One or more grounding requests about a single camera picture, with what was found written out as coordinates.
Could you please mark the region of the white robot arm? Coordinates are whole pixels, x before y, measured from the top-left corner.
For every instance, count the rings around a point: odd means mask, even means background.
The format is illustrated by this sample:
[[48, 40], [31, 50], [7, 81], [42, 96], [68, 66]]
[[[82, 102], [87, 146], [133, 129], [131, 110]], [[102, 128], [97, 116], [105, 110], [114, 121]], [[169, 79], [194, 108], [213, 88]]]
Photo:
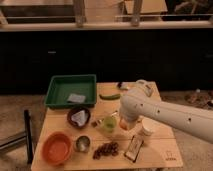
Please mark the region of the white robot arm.
[[152, 98], [146, 80], [137, 80], [120, 98], [120, 115], [131, 123], [140, 116], [161, 122], [213, 144], [213, 111]]

